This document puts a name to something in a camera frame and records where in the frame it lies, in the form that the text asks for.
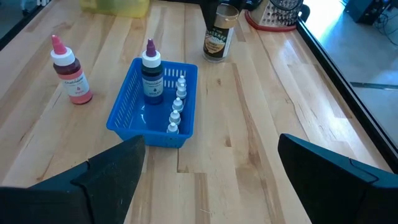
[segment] wooden table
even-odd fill
[[[105,127],[131,61],[153,37],[164,60],[198,65],[195,134],[148,147],[126,223],[310,223],[280,162],[290,133],[389,170],[297,31],[239,18],[225,63],[202,56],[196,5],[152,2],[145,19],[82,13],[53,0],[0,52],[0,180],[28,187],[121,142]],[[80,59],[94,98],[75,106],[50,59],[50,35]]]

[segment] blue plastic basket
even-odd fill
[[[141,58],[132,61],[106,127],[116,132],[123,141],[142,134],[148,146],[181,147],[193,134],[198,67],[163,61],[164,100],[159,105],[147,105],[142,90],[141,63]],[[169,134],[166,130],[176,98],[176,83],[181,75],[187,81],[187,97],[178,126],[180,133]]]

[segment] wood grain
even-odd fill
[[[59,85],[51,34],[80,59],[88,104]],[[195,134],[180,149],[147,148],[126,224],[310,223],[277,153],[281,133],[390,171],[297,31],[257,31],[240,16],[219,64],[201,56],[204,35],[193,4],[154,1],[130,19],[52,1],[0,52],[2,185],[28,187],[119,143],[105,123],[150,37],[164,60],[199,68]]]

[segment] jar label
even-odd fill
[[[84,94],[88,93],[90,90],[90,86],[88,85],[85,73],[83,70],[79,70],[75,74],[77,78],[71,80],[62,79],[62,85],[67,90],[68,95],[70,96],[83,96]]]
[[[205,53],[215,58],[226,57],[233,32],[233,28],[222,29],[215,26],[211,31],[206,30],[205,44],[203,46]]]
[[[158,80],[142,79],[144,94],[149,97],[160,96],[163,93],[163,77]]]

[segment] black device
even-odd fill
[[[350,0],[345,11],[355,22],[373,25],[390,4],[391,0]]]
[[[27,189],[0,187],[0,223],[123,224],[144,157],[137,136]]]
[[[398,175],[289,134],[278,152],[312,224],[398,223]]]

